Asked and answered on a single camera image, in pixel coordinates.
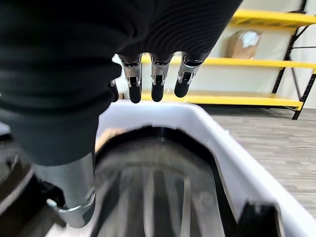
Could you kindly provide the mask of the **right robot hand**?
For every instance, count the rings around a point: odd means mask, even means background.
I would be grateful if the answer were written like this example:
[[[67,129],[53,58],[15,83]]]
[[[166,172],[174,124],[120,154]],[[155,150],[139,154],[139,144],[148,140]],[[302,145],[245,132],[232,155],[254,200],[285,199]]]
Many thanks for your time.
[[[238,0],[3,0],[0,3],[0,119],[10,127],[47,203],[75,228],[94,212],[99,116],[125,74],[141,99],[149,53],[152,98],[162,99],[175,52],[175,94],[184,97],[241,2]]]

